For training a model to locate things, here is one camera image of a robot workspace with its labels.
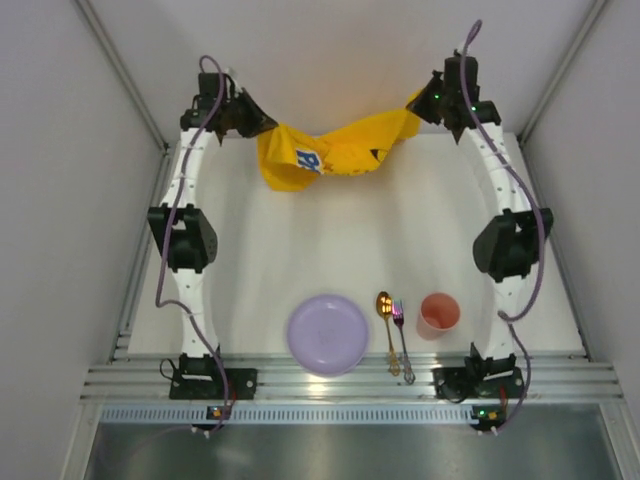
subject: gray wall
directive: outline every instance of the gray wall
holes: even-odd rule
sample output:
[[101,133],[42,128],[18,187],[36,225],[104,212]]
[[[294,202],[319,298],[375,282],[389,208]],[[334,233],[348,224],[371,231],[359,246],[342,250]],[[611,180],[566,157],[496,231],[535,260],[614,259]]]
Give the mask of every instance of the gray wall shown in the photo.
[[473,44],[483,96],[496,102],[506,130],[518,131],[591,0],[93,3],[174,142],[203,53],[233,67],[278,121],[318,134],[404,105],[477,18],[485,22]]
[[68,0],[0,2],[0,478],[60,474],[159,160]]
[[526,149],[586,334],[640,425],[640,2],[614,0]]

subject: spoon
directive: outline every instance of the spoon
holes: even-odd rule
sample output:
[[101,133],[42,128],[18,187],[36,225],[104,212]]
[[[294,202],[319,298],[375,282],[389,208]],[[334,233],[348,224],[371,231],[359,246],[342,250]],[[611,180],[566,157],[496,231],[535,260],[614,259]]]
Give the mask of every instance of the spoon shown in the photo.
[[380,292],[378,294],[378,298],[376,299],[376,310],[378,311],[378,315],[382,317],[385,325],[387,326],[387,339],[389,340],[389,372],[394,377],[400,375],[400,362],[398,361],[398,357],[396,356],[396,352],[393,349],[393,342],[391,341],[391,330],[389,329],[389,317],[391,316],[391,295],[387,292]]

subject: metal base plate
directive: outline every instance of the metal base plate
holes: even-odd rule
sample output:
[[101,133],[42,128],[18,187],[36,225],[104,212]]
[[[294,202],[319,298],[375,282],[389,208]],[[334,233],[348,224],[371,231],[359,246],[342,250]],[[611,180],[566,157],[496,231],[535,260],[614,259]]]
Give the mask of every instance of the metal base plate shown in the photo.
[[[258,370],[255,368],[225,369],[229,382],[231,400],[253,400],[258,385]],[[185,379],[180,372],[173,372],[169,391],[171,400],[222,400],[224,388],[219,376],[213,380]]]
[[506,398],[519,398],[524,388],[522,371],[517,367],[508,377],[485,380],[472,388],[469,387],[468,373],[464,367],[434,368],[433,379],[436,398],[454,403],[468,398],[500,399],[503,395]]

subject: yellow cloth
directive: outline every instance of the yellow cloth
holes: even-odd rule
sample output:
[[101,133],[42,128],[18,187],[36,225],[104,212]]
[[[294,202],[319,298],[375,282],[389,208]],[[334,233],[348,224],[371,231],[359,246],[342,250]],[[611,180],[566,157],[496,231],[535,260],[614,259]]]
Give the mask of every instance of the yellow cloth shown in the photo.
[[377,169],[391,147],[418,133],[420,119],[402,108],[372,115],[318,138],[287,125],[258,135],[260,171],[273,190],[296,192],[319,175]]

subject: plastic cup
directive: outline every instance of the plastic cup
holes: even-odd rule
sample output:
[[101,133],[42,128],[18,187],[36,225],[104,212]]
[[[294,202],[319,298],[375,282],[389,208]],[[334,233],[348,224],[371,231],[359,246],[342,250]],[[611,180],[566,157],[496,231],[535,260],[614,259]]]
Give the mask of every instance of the plastic cup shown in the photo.
[[446,293],[432,293],[420,305],[418,335],[435,340],[453,330],[460,320],[458,302]]

